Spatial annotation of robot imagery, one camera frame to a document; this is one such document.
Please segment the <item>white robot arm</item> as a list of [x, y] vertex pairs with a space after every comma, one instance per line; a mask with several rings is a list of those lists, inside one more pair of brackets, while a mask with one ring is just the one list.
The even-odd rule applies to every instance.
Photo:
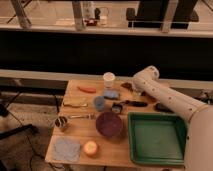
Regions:
[[189, 124], [185, 171], [213, 171], [213, 105], [159, 83], [159, 76], [155, 66], [148, 66], [133, 76], [133, 88], [145, 91]]

